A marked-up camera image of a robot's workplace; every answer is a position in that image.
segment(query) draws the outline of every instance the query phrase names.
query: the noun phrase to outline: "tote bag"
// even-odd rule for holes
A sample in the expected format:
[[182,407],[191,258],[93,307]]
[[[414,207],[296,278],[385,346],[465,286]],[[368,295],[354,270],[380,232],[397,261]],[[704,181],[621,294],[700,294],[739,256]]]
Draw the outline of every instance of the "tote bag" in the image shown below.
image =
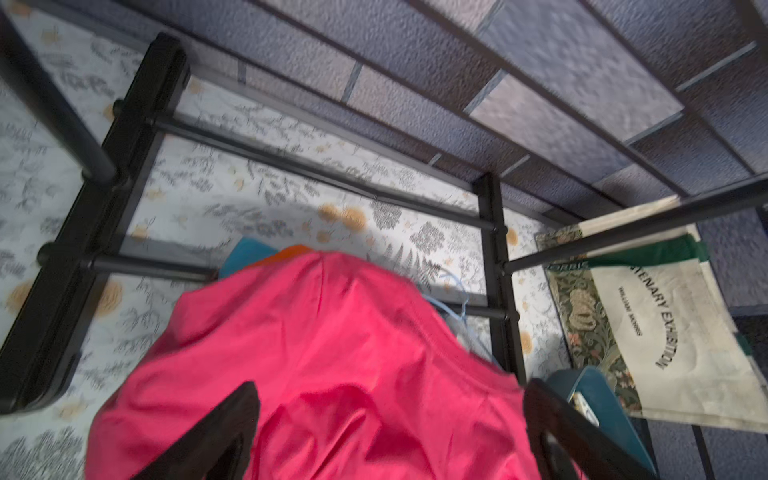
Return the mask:
[[[671,197],[538,238],[540,250],[667,210]],[[742,348],[695,225],[545,266],[574,367],[630,415],[768,432],[766,383]]]

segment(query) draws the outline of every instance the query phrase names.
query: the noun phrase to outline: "floor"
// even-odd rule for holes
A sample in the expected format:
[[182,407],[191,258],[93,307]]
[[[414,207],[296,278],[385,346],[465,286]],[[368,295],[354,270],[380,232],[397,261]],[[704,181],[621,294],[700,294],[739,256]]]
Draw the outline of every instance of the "floor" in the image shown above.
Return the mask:
[[[22,4],[7,7],[57,86],[97,139],[111,105],[131,83],[142,53]],[[35,254],[55,238],[81,185],[80,170],[6,86],[0,86],[0,339],[4,339],[38,271]],[[177,111],[217,124],[377,184],[476,210],[476,198],[245,98],[192,78]],[[535,251],[544,227],[505,210],[511,257]],[[461,278],[484,293],[476,229],[371,202],[321,184],[167,137],[124,251],[220,265],[243,237],[282,248],[303,243],[341,250],[410,276],[424,291],[452,300]],[[529,376],[568,366],[562,331],[541,268],[513,276]],[[67,393],[37,412],[0,418],[0,477],[79,478],[88,428],[106,398],[163,331],[174,304],[196,284],[114,275],[83,347]],[[489,343],[488,322],[472,325]]]

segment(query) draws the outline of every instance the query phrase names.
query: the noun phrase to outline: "black metal post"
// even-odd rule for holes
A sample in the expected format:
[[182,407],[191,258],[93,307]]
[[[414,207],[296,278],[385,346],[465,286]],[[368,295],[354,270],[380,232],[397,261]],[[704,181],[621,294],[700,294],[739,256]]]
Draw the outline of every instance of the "black metal post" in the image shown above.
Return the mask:
[[0,76],[69,151],[96,184],[110,186],[118,169],[38,63],[11,21],[0,12]]
[[495,225],[494,230],[482,230],[482,256],[485,268],[485,290],[488,307],[504,310],[504,319],[489,318],[493,356],[507,372],[514,373],[520,385],[525,385],[525,362],[520,343],[515,295],[509,275],[504,275],[499,265],[509,260],[507,251],[507,227],[504,222],[502,185],[494,174],[485,174],[475,182],[480,218]]
[[463,223],[464,225],[470,225],[484,230],[493,230],[495,228],[494,224],[486,219],[478,218],[471,214],[463,213],[439,204],[433,204],[429,202],[429,200],[404,194],[396,190],[388,190],[373,184],[365,184],[360,180],[340,174],[328,168],[293,160],[282,155],[256,148],[239,140],[230,132],[213,131],[210,128],[201,128],[162,113],[155,115],[154,119],[150,119],[150,122],[158,130],[165,131],[169,134],[174,134],[178,137],[186,138],[187,140],[207,145],[250,161],[269,165],[270,167],[290,174],[311,178],[312,180],[317,180],[332,187],[358,194],[361,197],[377,200],[385,204],[397,205],[398,207],[404,207],[423,214],[434,215],[435,217],[445,218],[446,220]]
[[768,174],[763,174],[712,194],[692,198],[671,210],[505,262],[504,271],[511,274],[543,263],[566,260],[592,250],[661,233],[708,218],[731,214],[745,208],[757,207],[766,202],[768,202]]
[[206,266],[181,265],[136,257],[99,254],[86,260],[85,268],[100,273],[151,276],[181,282],[208,283],[216,279],[218,270]]
[[174,109],[188,78],[179,41],[158,35],[104,140],[125,181],[107,189],[86,180],[55,241],[68,253],[41,249],[45,262],[0,350],[0,414],[41,408],[67,389],[108,278],[82,259],[119,251],[162,140],[146,118]]

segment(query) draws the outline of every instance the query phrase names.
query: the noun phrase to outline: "pink shirt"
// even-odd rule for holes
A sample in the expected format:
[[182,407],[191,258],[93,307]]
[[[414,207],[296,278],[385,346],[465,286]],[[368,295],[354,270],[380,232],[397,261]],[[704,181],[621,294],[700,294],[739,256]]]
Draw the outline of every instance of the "pink shirt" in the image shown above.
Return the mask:
[[246,478],[540,478],[515,378],[408,280],[318,252],[185,293],[97,414],[86,478],[137,474],[247,380]]

